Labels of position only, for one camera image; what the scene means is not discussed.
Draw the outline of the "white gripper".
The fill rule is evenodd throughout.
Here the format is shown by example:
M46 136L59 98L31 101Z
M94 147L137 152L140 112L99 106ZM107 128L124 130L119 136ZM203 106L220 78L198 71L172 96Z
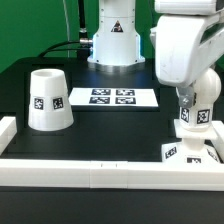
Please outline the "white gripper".
M160 17L155 28L155 72L161 84L178 87L180 107L195 105L196 93L189 85L224 54L224 27L202 39L206 30L223 23L222 13Z

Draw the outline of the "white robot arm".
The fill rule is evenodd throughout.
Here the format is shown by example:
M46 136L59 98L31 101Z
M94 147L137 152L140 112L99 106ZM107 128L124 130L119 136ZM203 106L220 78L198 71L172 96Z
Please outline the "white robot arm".
M136 0L99 0L99 28L88 63L104 71L143 63ZM193 83L224 55L224 0L155 0L151 29L158 81L178 89L179 105L196 103Z

